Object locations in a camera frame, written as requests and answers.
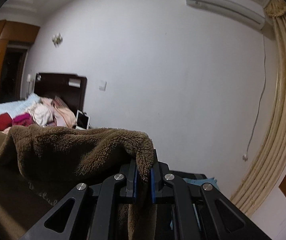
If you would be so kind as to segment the brown fleece garment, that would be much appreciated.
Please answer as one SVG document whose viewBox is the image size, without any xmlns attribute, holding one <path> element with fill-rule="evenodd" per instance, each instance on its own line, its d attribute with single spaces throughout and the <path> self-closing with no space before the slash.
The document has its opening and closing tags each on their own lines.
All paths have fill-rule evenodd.
<svg viewBox="0 0 286 240">
<path fill-rule="evenodd" d="M 78 183 L 98 184 L 131 160 L 147 182 L 153 150 L 146 133 L 126 129 L 0 132 L 0 239 L 19 239 Z"/>
</svg>

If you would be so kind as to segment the magenta folded clothes stack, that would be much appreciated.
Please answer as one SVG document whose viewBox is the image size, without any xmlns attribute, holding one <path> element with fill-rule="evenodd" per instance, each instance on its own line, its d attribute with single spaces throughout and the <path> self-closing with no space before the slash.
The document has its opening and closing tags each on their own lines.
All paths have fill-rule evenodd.
<svg viewBox="0 0 286 240">
<path fill-rule="evenodd" d="M 29 113 L 23 113 L 13 118 L 12 126 L 30 126 L 34 124 L 33 118 Z"/>
</svg>

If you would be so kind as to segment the blue folded garment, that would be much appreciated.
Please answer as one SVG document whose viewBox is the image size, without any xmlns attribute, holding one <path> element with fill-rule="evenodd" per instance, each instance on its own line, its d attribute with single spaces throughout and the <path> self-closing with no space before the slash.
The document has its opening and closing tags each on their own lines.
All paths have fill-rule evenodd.
<svg viewBox="0 0 286 240">
<path fill-rule="evenodd" d="M 218 185 L 217 185 L 217 180 L 212 177 L 212 178 L 206 178 L 206 179 L 190 179 L 190 178 L 184 178 L 184 180 L 192 185 L 197 185 L 197 186 L 202 186 L 205 183 L 212 184 L 217 190 L 220 190 Z"/>
</svg>

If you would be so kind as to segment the black plastic sheet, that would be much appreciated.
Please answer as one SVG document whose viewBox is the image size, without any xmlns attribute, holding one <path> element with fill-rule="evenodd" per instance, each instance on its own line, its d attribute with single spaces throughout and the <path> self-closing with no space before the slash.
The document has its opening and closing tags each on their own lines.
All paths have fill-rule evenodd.
<svg viewBox="0 0 286 240">
<path fill-rule="evenodd" d="M 187 173 L 182 171 L 171 171 L 172 174 L 175 176 L 179 176 L 180 178 L 190 178 L 190 179 L 206 179 L 207 177 L 204 174 L 198 174 L 198 173 Z"/>
</svg>

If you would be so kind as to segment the white tablet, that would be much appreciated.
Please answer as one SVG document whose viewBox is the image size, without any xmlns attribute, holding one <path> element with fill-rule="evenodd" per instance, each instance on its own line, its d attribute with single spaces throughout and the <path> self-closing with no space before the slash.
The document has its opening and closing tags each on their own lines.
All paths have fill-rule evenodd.
<svg viewBox="0 0 286 240">
<path fill-rule="evenodd" d="M 90 117 L 80 110 L 76 112 L 76 129 L 89 129 Z"/>
</svg>

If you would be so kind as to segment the pink striped pillow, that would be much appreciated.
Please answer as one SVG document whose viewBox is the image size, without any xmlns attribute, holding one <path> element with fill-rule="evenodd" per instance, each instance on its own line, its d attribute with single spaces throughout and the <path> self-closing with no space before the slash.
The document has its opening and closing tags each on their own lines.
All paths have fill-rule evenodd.
<svg viewBox="0 0 286 240">
<path fill-rule="evenodd" d="M 76 125 L 75 114 L 69 109 L 69 107 L 60 97 L 54 97 L 53 107 L 56 126 L 73 128 Z"/>
</svg>

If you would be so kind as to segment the beige curtain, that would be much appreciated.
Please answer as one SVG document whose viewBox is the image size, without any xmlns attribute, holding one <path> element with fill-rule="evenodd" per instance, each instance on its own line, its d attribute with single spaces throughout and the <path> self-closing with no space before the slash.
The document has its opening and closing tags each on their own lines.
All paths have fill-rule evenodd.
<svg viewBox="0 0 286 240">
<path fill-rule="evenodd" d="M 278 49 L 278 68 L 272 118 L 262 146 L 254 157 L 232 203 L 251 217 L 274 188 L 286 166 L 286 2 L 270 0 L 264 8 L 272 19 Z"/>
</svg>

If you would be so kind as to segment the white crumpled garment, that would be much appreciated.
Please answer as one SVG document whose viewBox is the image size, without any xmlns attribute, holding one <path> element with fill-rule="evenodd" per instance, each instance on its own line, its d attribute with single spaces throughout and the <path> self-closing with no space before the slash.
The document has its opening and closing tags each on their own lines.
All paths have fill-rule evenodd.
<svg viewBox="0 0 286 240">
<path fill-rule="evenodd" d="M 54 122 L 54 107 L 53 99 L 40 98 L 39 101 L 35 101 L 31 106 L 26 109 L 35 122 L 35 124 L 44 127 Z"/>
</svg>

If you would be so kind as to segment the dark wooden headboard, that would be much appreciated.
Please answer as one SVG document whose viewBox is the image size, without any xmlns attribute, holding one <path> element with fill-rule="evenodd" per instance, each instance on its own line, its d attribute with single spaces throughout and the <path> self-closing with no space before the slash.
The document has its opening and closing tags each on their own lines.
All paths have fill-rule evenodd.
<svg viewBox="0 0 286 240">
<path fill-rule="evenodd" d="M 34 93 L 44 98 L 59 97 L 76 114 L 77 110 L 83 111 L 86 87 L 85 76 L 69 73 L 36 73 Z"/>
</svg>

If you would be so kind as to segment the red folded garment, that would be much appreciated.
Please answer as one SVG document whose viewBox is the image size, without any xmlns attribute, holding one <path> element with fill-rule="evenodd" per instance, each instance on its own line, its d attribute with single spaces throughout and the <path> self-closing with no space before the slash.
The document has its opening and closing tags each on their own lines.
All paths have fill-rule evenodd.
<svg viewBox="0 0 286 240">
<path fill-rule="evenodd" d="M 8 127 L 12 126 L 12 118 L 8 113 L 0 115 L 0 131 L 4 131 Z"/>
</svg>

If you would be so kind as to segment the white wall switch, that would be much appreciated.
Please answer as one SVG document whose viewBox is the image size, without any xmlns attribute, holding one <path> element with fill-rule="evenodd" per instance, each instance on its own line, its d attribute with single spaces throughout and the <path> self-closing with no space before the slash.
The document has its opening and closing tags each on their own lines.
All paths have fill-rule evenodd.
<svg viewBox="0 0 286 240">
<path fill-rule="evenodd" d="M 107 81 L 100 80 L 100 82 L 99 82 L 99 90 L 100 91 L 105 91 L 106 90 L 106 86 L 107 86 Z"/>
</svg>

